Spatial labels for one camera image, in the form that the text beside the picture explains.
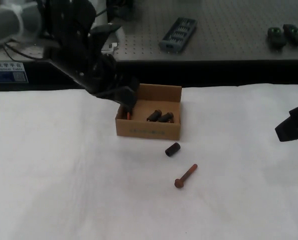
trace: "blue label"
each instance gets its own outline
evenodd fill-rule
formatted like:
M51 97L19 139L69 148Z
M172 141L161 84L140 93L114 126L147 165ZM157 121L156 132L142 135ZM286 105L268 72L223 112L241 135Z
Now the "blue label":
M23 71L0 71L0 83L28 83Z
M28 83L22 62L0 62L0 83Z

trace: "open cardboard box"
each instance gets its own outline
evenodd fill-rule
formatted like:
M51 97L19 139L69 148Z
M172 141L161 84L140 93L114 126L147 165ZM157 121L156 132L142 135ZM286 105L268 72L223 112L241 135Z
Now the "open cardboard box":
M179 140L181 129L180 105L181 86L140 84L137 91L131 119L127 120L127 112L120 106L115 117L118 136L146 139ZM147 121L155 110L162 114L173 113L174 123Z

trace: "white table surface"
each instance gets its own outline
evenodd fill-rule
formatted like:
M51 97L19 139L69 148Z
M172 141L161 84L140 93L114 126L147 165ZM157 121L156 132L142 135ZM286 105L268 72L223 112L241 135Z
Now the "white table surface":
M298 140L275 132L297 106L298 85L184 88L169 158L84 90L0 92L0 240L298 240Z

